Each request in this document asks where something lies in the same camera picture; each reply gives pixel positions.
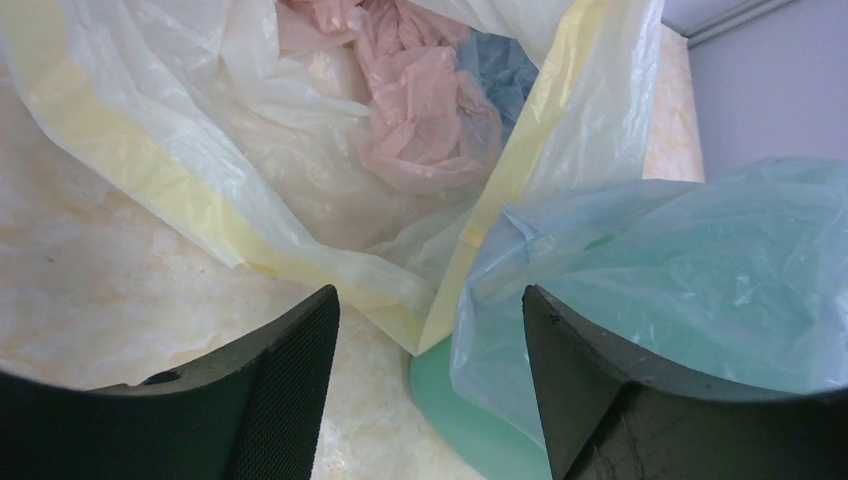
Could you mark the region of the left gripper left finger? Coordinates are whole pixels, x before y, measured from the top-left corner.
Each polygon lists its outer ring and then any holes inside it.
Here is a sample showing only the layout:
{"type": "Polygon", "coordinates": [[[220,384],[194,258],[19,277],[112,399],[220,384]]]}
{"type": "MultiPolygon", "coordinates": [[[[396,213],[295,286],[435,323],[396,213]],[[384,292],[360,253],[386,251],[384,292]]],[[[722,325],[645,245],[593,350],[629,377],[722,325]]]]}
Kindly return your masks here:
{"type": "Polygon", "coordinates": [[[5,479],[307,479],[340,324],[325,286],[268,324],[138,385],[1,376],[5,479]]]}

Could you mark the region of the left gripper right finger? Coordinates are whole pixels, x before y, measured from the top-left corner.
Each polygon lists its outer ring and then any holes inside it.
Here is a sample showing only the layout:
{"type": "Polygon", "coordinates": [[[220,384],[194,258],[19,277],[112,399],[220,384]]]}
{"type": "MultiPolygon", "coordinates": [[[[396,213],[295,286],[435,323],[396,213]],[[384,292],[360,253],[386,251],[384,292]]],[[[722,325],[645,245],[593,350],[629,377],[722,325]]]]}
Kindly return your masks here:
{"type": "Polygon", "coordinates": [[[522,298],[555,479],[843,479],[847,393],[795,395],[690,369],[537,286],[522,298]]]}

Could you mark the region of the green plastic trash bin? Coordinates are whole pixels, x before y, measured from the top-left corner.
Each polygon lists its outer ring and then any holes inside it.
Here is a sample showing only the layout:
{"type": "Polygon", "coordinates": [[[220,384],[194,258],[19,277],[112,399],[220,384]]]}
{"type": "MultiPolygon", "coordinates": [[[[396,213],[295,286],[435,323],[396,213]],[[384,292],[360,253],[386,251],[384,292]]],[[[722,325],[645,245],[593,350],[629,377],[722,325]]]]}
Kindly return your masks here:
{"type": "Polygon", "coordinates": [[[411,358],[414,403],[437,434],[486,479],[549,479],[547,454],[491,412],[457,394],[451,384],[451,340],[411,358]]]}

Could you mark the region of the light blue plastic bag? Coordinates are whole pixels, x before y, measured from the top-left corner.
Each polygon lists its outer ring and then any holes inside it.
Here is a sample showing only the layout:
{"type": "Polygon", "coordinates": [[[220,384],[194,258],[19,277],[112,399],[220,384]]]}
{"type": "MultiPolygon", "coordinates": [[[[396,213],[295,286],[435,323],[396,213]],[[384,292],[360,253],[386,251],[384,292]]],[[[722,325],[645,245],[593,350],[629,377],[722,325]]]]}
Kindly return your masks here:
{"type": "Polygon", "coordinates": [[[509,205],[464,283],[454,389],[543,439],[522,314],[538,285],[686,367],[791,393],[847,383],[847,164],[766,159],[509,205]]]}

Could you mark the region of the translucent white yellow trash bag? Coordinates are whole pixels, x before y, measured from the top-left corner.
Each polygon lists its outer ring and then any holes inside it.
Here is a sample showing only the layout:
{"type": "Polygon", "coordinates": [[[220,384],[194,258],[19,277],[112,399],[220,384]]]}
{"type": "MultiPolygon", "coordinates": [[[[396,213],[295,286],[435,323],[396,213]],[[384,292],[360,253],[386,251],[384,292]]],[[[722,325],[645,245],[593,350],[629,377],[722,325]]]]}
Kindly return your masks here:
{"type": "Polygon", "coordinates": [[[411,1],[539,69],[487,179],[430,195],[366,169],[352,46],[284,50],[280,1],[5,1],[1,51],[59,147],[227,265],[342,298],[412,354],[454,328],[502,207],[636,179],[660,1],[411,1]]]}

